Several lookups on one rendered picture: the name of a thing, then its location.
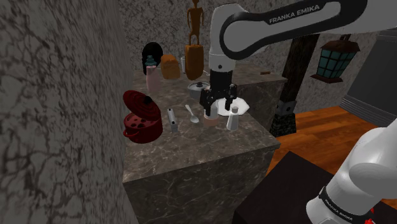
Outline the dark grey door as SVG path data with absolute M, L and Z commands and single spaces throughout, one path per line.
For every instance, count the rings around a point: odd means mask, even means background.
M 340 107 L 378 127 L 397 118 L 397 28 L 379 33 Z

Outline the dark wooden post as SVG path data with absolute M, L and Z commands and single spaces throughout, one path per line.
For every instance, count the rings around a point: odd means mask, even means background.
M 320 34 L 311 34 L 294 38 L 291 42 L 282 72 L 282 77 L 286 78 L 287 82 L 284 84 L 270 127 L 270 133 L 274 137 L 296 133 L 296 119 L 294 114 L 297 104 L 296 98 L 319 36 Z

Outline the silver spoon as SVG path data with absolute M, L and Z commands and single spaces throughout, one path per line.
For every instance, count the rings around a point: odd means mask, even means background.
M 189 111 L 189 113 L 191 114 L 191 118 L 190 121 L 193 123 L 199 123 L 199 119 L 197 116 L 195 116 L 192 112 L 192 109 L 190 108 L 190 106 L 188 104 L 185 105 L 185 108 Z

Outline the white plate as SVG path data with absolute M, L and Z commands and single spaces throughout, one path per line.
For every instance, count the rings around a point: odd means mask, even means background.
M 221 116 L 229 116 L 229 114 L 232 112 L 233 107 L 238 107 L 238 111 L 237 111 L 238 115 L 243 115 L 249 109 L 249 105 L 247 104 L 247 102 L 240 97 L 237 97 L 236 99 L 234 99 L 232 101 L 229 110 L 225 109 L 225 103 L 226 103 L 225 98 L 218 99 L 216 101 L 216 105 L 218 108 L 218 114 Z

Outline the teal glass lantern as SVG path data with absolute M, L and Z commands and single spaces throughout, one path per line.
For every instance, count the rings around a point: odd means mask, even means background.
M 359 45 L 349 40 L 339 39 L 327 42 L 321 47 L 317 71 L 311 78 L 325 83 L 343 82 L 342 73 L 359 51 Z

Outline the black round board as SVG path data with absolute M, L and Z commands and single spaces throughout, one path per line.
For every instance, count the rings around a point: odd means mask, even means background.
M 147 57 L 151 55 L 154 61 L 157 63 L 157 66 L 161 63 L 161 57 L 163 56 L 162 47 L 157 42 L 149 42 L 145 45 L 142 50 L 142 65 L 143 65 L 143 73 L 146 74 L 146 60 Z

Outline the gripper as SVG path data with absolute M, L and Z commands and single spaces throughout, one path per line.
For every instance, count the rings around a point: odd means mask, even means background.
M 230 109 L 233 100 L 237 98 L 237 86 L 232 84 L 232 74 L 233 71 L 210 70 L 210 89 L 202 89 L 200 93 L 200 105 L 204 108 L 207 117 L 218 115 L 217 105 L 213 106 L 218 96 L 225 97 L 225 109 Z

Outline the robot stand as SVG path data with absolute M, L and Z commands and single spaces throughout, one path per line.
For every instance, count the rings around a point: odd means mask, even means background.
M 288 152 L 235 210 L 232 224 L 397 224 L 397 152 L 355 147 L 336 175 Z

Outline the pink bottle with teal cap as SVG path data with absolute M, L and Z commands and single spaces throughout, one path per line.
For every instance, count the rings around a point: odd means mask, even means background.
M 160 90 L 161 83 L 157 71 L 157 63 L 152 55 L 148 55 L 145 62 L 146 66 L 146 86 L 149 92 L 154 93 Z

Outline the small silver lidded pot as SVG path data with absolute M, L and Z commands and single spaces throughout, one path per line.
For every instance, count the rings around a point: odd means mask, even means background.
M 188 92 L 192 99 L 199 100 L 202 89 L 206 89 L 210 84 L 207 82 L 194 82 L 188 85 Z

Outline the brown figure statue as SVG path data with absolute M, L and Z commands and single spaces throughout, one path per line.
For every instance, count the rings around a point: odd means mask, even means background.
M 192 0 L 194 7 L 187 11 L 190 28 L 189 44 L 185 46 L 185 73 L 189 80 L 202 76 L 204 70 L 204 47 L 200 44 L 200 26 L 204 24 L 204 11 L 198 7 L 200 0 Z

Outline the red pot lid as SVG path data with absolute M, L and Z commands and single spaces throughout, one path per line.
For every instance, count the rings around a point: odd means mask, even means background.
M 123 94 L 123 101 L 128 109 L 149 121 L 157 121 L 161 118 L 161 112 L 157 104 L 150 96 L 135 90 L 128 90 Z

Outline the red cooking pot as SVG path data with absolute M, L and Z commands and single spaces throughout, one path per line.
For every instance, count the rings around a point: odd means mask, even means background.
M 150 143 L 158 139 L 163 132 L 162 119 L 160 116 L 152 118 L 140 118 L 130 113 L 124 118 L 125 130 L 123 135 L 132 142 L 138 144 Z

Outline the white shaker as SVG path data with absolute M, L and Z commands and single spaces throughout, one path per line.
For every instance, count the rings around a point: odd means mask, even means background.
M 235 131 L 238 129 L 239 126 L 239 113 L 238 113 L 239 108 L 237 106 L 234 106 L 230 110 L 230 114 L 228 116 L 228 121 L 226 128 L 230 131 Z

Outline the brown bread loaf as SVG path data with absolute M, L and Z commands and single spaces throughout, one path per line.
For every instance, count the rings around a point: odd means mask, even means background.
M 164 79 L 173 80 L 180 78 L 179 62 L 175 56 L 162 55 L 160 67 Z

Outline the pink shaker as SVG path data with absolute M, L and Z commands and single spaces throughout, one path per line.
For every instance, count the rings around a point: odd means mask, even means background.
M 215 112 L 211 113 L 210 116 L 204 114 L 204 126 L 205 127 L 213 127 L 217 126 L 219 123 L 219 115 Z

